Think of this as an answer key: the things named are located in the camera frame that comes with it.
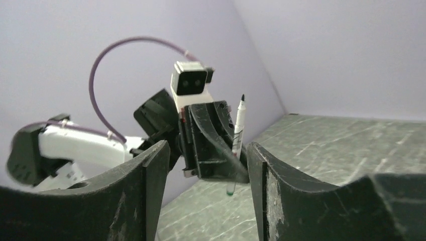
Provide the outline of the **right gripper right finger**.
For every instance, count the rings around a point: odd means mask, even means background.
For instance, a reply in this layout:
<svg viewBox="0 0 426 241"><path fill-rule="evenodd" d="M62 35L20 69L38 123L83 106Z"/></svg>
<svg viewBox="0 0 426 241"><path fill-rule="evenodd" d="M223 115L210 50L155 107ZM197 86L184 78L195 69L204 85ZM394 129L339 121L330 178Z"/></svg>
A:
<svg viewBox="0 0 426 241"><path fill-rule="evenodd" d="M320 181L258 143L247 148L259 240L425 240L425 174Z"/></svg>

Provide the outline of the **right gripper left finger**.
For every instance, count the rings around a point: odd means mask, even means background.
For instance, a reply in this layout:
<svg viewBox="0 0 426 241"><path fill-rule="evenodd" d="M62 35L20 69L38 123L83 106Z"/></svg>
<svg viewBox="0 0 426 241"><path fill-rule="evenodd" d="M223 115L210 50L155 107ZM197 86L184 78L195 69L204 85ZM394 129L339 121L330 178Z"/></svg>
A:
<svg viewBox="0 0 426 241"><path fill-rule="evenodd" d="M1 188L1 240L154 240L170 148L159 141L73 189Z"/></svg>

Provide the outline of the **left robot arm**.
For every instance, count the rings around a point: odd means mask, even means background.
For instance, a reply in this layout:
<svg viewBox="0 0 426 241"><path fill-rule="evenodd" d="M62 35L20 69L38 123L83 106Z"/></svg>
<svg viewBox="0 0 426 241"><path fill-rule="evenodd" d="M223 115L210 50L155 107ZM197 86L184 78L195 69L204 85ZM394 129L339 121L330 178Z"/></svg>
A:
<svg viewBox="0 0 426 241"><path fill-rule="evenodd" d="M248 183L241 142L244 110L240 104L233 123L227 103L214 101L207 90L162 89L134 111L147 138L91 130L75 124L70 115L60 114L16 132L7 171L15 181L36 191L68 189L85 180L79 162L112 169L166 141L169 170L184 158L186 177Z"/></svg>

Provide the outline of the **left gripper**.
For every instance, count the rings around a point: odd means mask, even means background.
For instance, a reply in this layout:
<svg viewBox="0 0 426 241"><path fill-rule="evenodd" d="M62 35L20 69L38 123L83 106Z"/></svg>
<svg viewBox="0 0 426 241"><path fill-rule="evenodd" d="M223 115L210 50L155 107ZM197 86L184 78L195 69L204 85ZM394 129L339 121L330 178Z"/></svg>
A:
<svg viewBox="0 0 426 241"><path fill-rule="evenodd" d="M246 148L241 160L232 154L234 124L226 101L184 107L179 128L188 176L212 182L250 182Z"/></svg>

